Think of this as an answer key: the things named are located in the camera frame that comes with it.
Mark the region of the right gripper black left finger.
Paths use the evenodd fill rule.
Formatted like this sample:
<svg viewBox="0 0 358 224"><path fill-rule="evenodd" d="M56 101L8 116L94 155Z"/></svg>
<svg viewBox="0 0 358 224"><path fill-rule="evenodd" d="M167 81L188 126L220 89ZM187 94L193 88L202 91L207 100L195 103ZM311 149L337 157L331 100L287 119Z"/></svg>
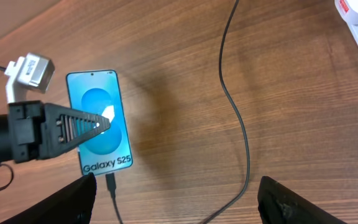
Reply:
<svg viewBox="0 0 358 224"><path fill-rule="evenodd" d="M96 178L89 173L1 224L88 224L96 189Z"/></svg>

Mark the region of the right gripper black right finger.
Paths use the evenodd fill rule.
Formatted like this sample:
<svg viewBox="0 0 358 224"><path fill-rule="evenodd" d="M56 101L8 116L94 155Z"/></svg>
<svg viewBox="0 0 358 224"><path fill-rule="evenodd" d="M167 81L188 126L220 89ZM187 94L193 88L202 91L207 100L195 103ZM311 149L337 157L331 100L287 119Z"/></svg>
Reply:
<svg viewBox="0 0 358 224"><path fill-rule="evenodd" d="M263 176L257 195L263 224L346 224L269 176Z"/></svg>

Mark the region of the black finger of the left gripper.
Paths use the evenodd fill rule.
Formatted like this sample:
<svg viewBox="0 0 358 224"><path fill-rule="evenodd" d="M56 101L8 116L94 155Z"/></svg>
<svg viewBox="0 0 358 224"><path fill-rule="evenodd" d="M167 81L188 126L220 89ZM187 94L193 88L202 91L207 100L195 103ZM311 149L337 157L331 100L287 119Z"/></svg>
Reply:
<svg viewBox="0 0 358 224"><path fill-rule="evenodd" d="M111 127L104 116L47 103L39 159L58 157Z"/></svg>

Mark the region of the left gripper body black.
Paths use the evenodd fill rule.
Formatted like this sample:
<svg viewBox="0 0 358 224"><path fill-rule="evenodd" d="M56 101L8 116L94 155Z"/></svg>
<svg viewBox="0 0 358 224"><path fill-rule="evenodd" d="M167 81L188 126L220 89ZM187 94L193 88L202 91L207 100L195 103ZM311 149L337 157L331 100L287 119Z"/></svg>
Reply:
<svg viewBox="0 0 358 224"><path fill-rule="evenodd" d="M45 122L41 101L9 103L9 137L15 163L34 160L42 144L41 124Z"/></svg>

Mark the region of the blue Galaxy S25 smartphone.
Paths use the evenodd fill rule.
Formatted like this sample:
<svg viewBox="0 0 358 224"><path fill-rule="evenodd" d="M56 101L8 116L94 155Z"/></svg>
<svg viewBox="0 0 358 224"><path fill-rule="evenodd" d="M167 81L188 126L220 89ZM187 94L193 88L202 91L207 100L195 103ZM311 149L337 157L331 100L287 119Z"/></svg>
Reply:
<svg viewBox="0 0 358 224"><path fill-rule="evenodd" d="M77 147L81 173L102 175L133 164L121 90L114 70L72 72L66 76L70 106L104 116L110 128Z"/></svg>

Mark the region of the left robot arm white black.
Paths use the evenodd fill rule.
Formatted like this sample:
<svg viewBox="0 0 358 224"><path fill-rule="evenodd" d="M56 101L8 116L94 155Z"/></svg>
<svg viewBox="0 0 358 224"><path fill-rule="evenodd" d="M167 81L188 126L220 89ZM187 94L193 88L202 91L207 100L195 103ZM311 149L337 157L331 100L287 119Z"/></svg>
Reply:
<svg viewBox="0 0 358 224"><path fill-rule="evenodd" d="M0 163L58 157L110 127L98 114L41 101L10 103L0 114Z"/></svg>

